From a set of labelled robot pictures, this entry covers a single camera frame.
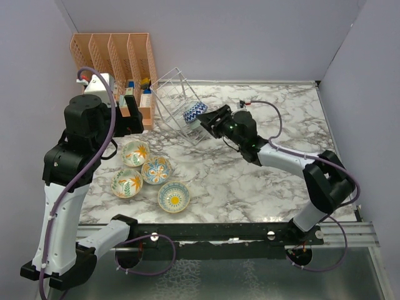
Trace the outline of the plain teal bowl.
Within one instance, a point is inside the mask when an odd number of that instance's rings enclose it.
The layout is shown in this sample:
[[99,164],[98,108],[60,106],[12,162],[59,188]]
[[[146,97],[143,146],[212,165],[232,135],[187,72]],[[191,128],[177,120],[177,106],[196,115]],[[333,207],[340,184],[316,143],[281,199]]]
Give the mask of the plain teal bowl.
[[192,131],[200,131],[203,127],[201,126],[201,122],[199,120],[197,120],[197,121],[190,123],[189,128]]

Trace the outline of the red patterned bowl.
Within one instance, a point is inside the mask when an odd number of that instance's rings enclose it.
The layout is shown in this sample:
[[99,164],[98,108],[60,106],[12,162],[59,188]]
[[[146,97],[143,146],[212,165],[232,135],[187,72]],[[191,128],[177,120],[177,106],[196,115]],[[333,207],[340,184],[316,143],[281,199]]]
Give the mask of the red patterned bowl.
[[186,124],[193,123],[197,116],[206,113],[208,105],[202,101],[192,102],[191,105],[184,111],[183,118]]

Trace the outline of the blue orange ornate bowl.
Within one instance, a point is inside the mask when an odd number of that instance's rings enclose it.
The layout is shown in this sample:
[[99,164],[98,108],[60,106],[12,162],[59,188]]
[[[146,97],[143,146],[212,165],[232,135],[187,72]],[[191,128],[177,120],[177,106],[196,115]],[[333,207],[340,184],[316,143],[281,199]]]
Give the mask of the blue orange ornate bowl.
[[162,156],[149,158],[141,168],[141,176],[148,184],[157,185],[166,182],[173,173],[168,159]]

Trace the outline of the yellow blue sun bowl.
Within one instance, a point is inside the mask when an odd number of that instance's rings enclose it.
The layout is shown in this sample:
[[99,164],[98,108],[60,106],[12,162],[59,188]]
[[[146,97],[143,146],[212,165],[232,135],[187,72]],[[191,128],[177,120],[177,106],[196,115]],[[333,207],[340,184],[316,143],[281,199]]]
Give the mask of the yellow blue sun bowl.
[[180,213],[186,209],[190,200],[188,187],[179,181],[164,184],[157,195],[159,206],[168,213]]

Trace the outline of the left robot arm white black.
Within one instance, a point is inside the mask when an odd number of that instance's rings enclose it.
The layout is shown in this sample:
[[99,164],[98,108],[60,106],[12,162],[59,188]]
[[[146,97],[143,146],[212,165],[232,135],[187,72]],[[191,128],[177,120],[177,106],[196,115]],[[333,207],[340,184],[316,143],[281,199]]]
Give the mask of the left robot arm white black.
[[77,242],[79,216],[104,150],[115,137],[141,134],[143,117],[134,96],[126,96],[128,116],[122,107],[109,107],[100,97],[73,97],[64,110],[65,130],[44,157],[45,212],[39,246],[20,275],[32,281],[49,279],[49,285],[67,291],[88,281],[99,258],[114,245],[136,243],[136,220],[118,216],[93,242]]

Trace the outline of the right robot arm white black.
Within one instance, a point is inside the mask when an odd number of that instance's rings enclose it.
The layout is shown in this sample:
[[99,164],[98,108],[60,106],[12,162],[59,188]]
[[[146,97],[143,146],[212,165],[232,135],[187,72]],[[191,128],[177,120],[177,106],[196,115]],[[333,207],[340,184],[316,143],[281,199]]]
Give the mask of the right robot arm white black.
[[302,244],[310,230],[330,216],[359,185],[332,151],[312,154],[295,151],[264,139],[247,110],[232,112],[228,105],[197,116],[201,126],[214,138],[227,138],[241,156],[257,166],[280,169],[304,179],[310,202],[289,222],[287,237]]

